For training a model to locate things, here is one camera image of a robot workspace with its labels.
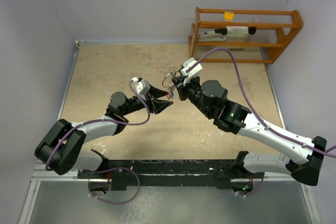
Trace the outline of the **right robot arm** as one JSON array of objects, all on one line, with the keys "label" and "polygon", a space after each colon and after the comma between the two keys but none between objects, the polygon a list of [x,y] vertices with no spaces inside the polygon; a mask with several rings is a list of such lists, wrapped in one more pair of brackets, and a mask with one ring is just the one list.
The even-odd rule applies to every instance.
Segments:
[{"label": "right robot arm", "polygon": [[189,100],[218,129],[252,138],[279,152],[278,155],[239,152],[233,166],[238,177],[272,172],[290,175],[305,185],[318,184],[326,139],[303,137],[259,121],[249,108],[229,100],[228,91],[217,80],[200,83],[196,77],[185,84],[183,77],[175,77],[172,82],[180,100]]}]

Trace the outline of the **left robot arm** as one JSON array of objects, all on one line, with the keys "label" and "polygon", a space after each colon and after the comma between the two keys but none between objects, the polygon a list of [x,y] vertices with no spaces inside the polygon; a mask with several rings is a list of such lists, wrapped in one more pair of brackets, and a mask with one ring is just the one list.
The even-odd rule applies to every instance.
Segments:
[{"label": "left robot arm", "polygon": [[72,169],[89,170],[96,178],[108,172],[108,159],[96,150],[84,151],[85,143],[105,136],[115,136],[132,123],[126,115],[145,109],[147,115],[159,114],[173,104],[162,100],[167,92],[153,87],[144,79],[129,82],[134,96],[123,92],[111,95],[105,114],[86,122],[57,120],[35,149],[34,155],[47,171],[64,175]]}]

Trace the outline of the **silver keys bunch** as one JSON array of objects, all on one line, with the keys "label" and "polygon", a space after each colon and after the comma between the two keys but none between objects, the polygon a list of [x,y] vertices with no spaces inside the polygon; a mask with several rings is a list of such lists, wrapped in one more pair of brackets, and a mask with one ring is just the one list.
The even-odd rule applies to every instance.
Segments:
[{"label": "silver keys bunch", "polygon": [[168,86],[168,92],[171,93],[171,92],[174,92],[176,89],[176,85],[175,84],[171,84]]}]

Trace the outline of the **large silver keyring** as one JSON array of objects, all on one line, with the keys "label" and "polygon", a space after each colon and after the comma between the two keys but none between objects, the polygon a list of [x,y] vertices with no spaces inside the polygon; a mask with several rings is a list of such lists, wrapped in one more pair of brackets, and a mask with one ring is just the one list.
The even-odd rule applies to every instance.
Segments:
[{"label": "large silver keyring", "polygon": [[162,87],[164,88],[168,88],[168,87],[171,87],[173,86],[173,82],[172,82],[172,79],[177,77],[178,75],[180,74],[180,71],[179,70],[172,70],[170,71],[162,80]]}]

